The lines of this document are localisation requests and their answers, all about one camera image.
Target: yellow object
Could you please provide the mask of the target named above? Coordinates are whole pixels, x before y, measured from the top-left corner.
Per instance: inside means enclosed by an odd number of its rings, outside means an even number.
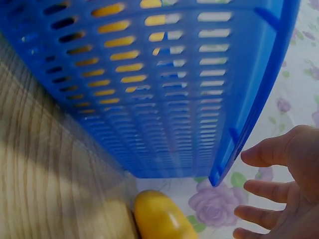
[[[104,90],[104,91],[97,91],[94,93],[95,96],[108,96],[115,93],[115,90]]]
[[[75,62],[75,65],[76,66],[87,66],[87,65],[95,64],[98,61],[99,61],[99,58],[94,57],[94,58],[91,58],[91,59],[88,59],[88,60]]]
[[[122,53],[115,53],[111,55],[112,61],[119,61],[119,60],[125,60],[125,59],[134,59],[137,58],[137,56],[140,54],[139,51],[128,51],[128,52],[122,52]]]
[[[83,103],[78,103],[78,104],[75,104],[74,107],[84,107],[84,106],[89,106],[90,103],[88,102],[83,102]]]
[[[108,100],[102,100],[100,101],[100,104],[114,104],[119,102],[120,99],[119,98],[113,98],[113,99],[108,99]]]
[[[68,96],[67,99],[69,100],[79,100],[82,99],[84,95],[75,95],[75,96]]]
[[[159,52],[160,52],[160,48],[159,47],[155,48],[153,51],[153,56],[157,56]]]
[[[144,85],[144,86],[131,86],[131,87],[127,87],[125,92],[126,93],[133,93],[134,91],[136,91],[137,89],[143,88],[145,90],[149,90],[150,86],[149,85]]]
[[[118,66],[115,71],[116,72],[127,72],[127,71],[139,71],[143,68],[142,63],[132,64],[132,65],[124,65],[124,66]]]
[[[69,55],[75,55],[75,54],[79,54],[79,53],[89,52],[90,50],[92,50],[92,46],[86,45],[86,46],[75,48],[73,50],[68,50],[67,53]]]
[[[150,41],[162,41],[165,32],[154,32],[149,36]]]
[[[166,19],[165,15],[149,16],[145,19],[145,25],[146,26],[164,25],[165,19]]]
[[[135,220],[142,239],[197,239],[178,206],[165,194],[143,191],[134,203]]]
[[[123,31],[126,28],[129,27],[130,21],[128,20],[123,20],[123,21],[117,21],[114,23],[106,24],[103,26],[100,26],[98,28],[99,33],[109,33],[109,32],[114,32],[114,31]]]
[[[123,3],[116,3],[110,6],[101,7],[94,11],[92,11],[92,16],[100,17],[100,16],[109,16],[113,14],[117,14],[123,11],[125,8]]]
[[[88,86],[89,87],[107,86],[110,82],[111,81],[109,80],[96,81],[96,82],[89,83]]]
[[[139,76],[126,76],[121,79],[122,83],[133,83],[133,82],[141,82],[146,79],[146,75]]]
[[[90,77],[90,76],[100,76],[103,75],[105,72],[104,69],[99,69],[95,71],[89,71],[82,74],[83,77]]]
[[[114,40],[109,40],[104,43],[105,47],[116,47],[116,46],[128,46],[131,45],[135,41],[134,36],[126,36],[117,38]]]
[[[153,8],[153,7],[161,7],[160,0],[142,0],[140,3],[141,8]]]
[[[79,111],[79,113],[81,113],[81,114],[92,114],[92,113],[94,113],[95,112],[95,110],[83,110],[83,111]]]

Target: purple rose print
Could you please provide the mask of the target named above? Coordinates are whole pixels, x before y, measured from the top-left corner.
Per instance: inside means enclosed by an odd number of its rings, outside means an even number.
[[[319,80],[319,68],[316,66],[312,66],[310,68],[311,74],[315,80]]]
[[[309,0],[310,6],[319,11],[319,0]]]
[[[257,180],[272,181],[274,178],[274,172],[272,167],[259,168],[258,173],[255,176]]]
[[[213,188],[208,179],[196,186],[197,193],[189,201],[189,206],[196,211],[198,221],[209,227],[233,226],[237,222],[234,209],[248,202],[248,195],[243,188],[228,188],[221,183]]]
[[[286,113],[291,109],[291,104],[287,100],[280,97],[277,100],[277,108],[280,112]]]
[[[307,32],[307,31],[303,31],[303,34],[305,35],[305,37],[311,39],[311,40],[315,40],[315,36],[312,35],[310,32]]]

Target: finger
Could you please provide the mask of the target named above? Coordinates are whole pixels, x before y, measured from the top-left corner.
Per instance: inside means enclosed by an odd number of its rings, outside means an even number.
[[[309,128],[311,127],[301,125],[282,136],[265,139],[254,147],[243,151],[241,158],[244,163],[255,167],[269,167],[271,165],[286,166],[291,141],[294,138],[304,140],[298,137],[298,135],[305,130],[309,130]]]
[[[300,125],[285,135],[263,140],[242,153],[252,166],[286,165],[311,203],[319,203],[319,129]]]
[[[235,239],[261,239],[263,235],[243,228],[236,228],[233,236]]]
[[[271,230],[277,224],[277,220],[282,211],[272,211],[251,206],[238,206],[234,213],[242,220],[258,224],[265,229]]]
[[[290,183],[265,182],[259,180],[248,180],[244,184],[244,189],[256,196],[267,198],[276,203],[286,203]]]

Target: wood grain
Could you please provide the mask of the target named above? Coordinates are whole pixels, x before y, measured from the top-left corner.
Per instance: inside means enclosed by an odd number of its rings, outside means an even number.
[[[137,238],[134,194],[0,39],[0,238]]]

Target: green leaf print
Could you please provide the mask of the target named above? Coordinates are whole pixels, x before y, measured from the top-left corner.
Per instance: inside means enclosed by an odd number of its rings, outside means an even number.
[[[310,69],[304,69],[304,73],[305,73],[307,76],[313,76],[313,73],[311,72]]]
[[[276,119],[272,116],[269,116],[269,121],[272,123],[272,124],[276,124]]]
[[[204,223],[199,222],[194,215],[187,216],[187,219],[197,233],[201,233],[207,227]]]
[[[300,39],[300,40],[303,40],[304,39],[304,35],[300,32],[297,33],[297,37]]]
[[[316,26],[315,25],[313,25],[312,23],[311,24],[309,24],[309,28],[311,29],[311,30],[316,30]]]
[[[236,188],[243,188],[247,179],[239,172],[233,172],[230,182]]]
[[[279,125],[279,133],[282,133],[285,129],[286,129],[285,124],[284,124],[284,123],[281,123],[281,124]]]
[[[284,71],[284,72],[283,72],[283,76],[284,76],[285,78],[290,77],[289,71]]]
[[[319,105],[319,96],[318,95],[314,96],[314,99],[315,99],[316,104]]]
[[[200,183],[201,181],[204,181],[207,177],[199,177],[199,178],[194,178],[194,180],[197,182],[197,183]]]

